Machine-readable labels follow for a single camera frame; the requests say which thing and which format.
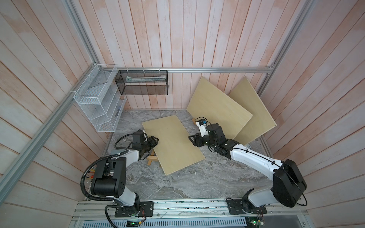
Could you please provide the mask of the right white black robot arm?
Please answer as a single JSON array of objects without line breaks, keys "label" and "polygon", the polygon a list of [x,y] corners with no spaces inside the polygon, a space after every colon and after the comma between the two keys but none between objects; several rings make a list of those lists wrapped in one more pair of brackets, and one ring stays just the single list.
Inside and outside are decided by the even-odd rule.
[{"label": "right white black robot arm", "polygon": [[218,123],[206,119],[195,122],[199,133],[189,136],[196,147],[207,146],[208,149],[228,159],[241,162],[264,174],[272,181],[272,187],[248,190],[240,201],[242,211],[252,214],[255,209],[272,203],[293,208],[304,197],[307,184],[296,163],[273,159],[257,153],[233,139],[227,139]]}]

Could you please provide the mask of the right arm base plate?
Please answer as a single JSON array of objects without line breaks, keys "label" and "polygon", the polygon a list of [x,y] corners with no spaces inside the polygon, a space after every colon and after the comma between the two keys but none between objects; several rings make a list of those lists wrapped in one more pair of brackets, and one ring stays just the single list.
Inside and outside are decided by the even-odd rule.
[{"label": "right arm base plate", "polygon": [[241,214],[267,214],[266,207],[254,207],[249,202],[242,199],[226,198],[230,215],[241,215]]}]

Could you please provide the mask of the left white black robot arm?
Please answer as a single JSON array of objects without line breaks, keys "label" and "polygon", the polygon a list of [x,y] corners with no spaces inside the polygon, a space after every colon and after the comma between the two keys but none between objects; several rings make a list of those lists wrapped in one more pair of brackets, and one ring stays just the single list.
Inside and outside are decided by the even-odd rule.
[{"label": "left white black robot arm", "polygon": [[91,200],[110,200],[123,207],[139,207],[139,196],[126,186],[126,169],[143,160],[158,145],[159,139],[137,130],[124,135],[114,144],[109,156],[95,162],[95,173],[90,186]]}]

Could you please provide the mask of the wooden easel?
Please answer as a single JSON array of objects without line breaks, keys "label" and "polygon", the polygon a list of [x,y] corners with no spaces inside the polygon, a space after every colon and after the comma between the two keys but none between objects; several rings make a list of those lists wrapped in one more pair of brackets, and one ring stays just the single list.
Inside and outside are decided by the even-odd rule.
[{"label": "wooden easel", "polygon": [[154,150],[151,151],[151,154],[147,156],[147,165],[150,166],[152,162],[158,162],[158,157]]}]

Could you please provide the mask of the plywood board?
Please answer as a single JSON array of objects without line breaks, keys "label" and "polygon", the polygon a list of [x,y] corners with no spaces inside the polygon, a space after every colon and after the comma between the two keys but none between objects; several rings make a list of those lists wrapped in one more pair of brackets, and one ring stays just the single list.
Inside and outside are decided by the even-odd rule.
[{"label": "plywood board", "polygon": [[252,118],[235,137],[236,141],[246,145],[277,126],[246,77],[229,93],[229,97],[252,114]]},{"label": "plywood board", "polygon": [[229,139],[234,139],[253,117],[205,78],[200,79],[186,110],[195,119],[204,117],[212,124],[218,123]]},{"label": "plywood board", "polygon": [[176,115],[145,121],[142,126],[148,136],[159,139],[154,151],[165,175],[205,159],[189,140],[187,130]]}]

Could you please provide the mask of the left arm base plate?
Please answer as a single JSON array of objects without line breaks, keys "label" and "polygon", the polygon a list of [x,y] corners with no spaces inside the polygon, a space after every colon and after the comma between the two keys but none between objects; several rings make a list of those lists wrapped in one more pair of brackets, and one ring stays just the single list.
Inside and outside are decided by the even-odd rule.
[{"label": "left arm base plate", "polygon": [[151,217],[154,212],[153,201],[143,201],[139,206],[119,207],[116,209],[116,218]]}]

